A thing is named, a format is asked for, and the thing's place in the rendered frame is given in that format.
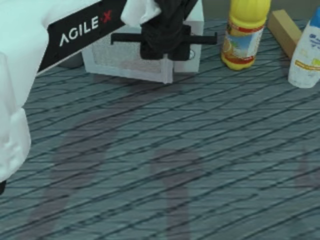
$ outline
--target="orange juice bottle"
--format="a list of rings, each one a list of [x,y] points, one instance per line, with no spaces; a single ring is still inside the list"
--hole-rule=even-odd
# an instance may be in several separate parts
[[[271,0],[231,0],[221,51],[221,59],[230,69],[254,64],[270,6]]]

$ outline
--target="black object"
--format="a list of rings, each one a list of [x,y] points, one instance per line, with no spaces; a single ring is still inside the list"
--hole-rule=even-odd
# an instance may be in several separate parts
[[[190,57],[190,45],[215,45],[214,36],[195,36],[191,27],[184,25],[197,0],[155,0],[161,8],[161,14],[141,25],[141,34],[113,33],[114,42],[139,42],[140,56],[145,60],[160,60],[164,54],[172,61],[187,61]]]
[[[0,195],[5,192],[7,181],[0,182]]]
[[[49,43],[38,72],[59,63],[125,24],[127,0],[102,0],[48,26]]]

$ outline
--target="bottle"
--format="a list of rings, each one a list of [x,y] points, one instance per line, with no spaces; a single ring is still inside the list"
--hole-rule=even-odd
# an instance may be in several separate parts
[[[254,64],[270,6],[271,0],[231,0],[221,51],[221,59],[230,69]]]
[[[320,80],[320,7],[306,25],[294,50],[288,81],[293,86],[309,89]]]

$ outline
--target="wooden block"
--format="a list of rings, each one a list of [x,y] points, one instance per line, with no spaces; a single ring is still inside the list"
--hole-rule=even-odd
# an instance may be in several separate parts
[[[273,11],[270,14],[267,27],[291,59],[302,35],[301,30],[285,10]]]

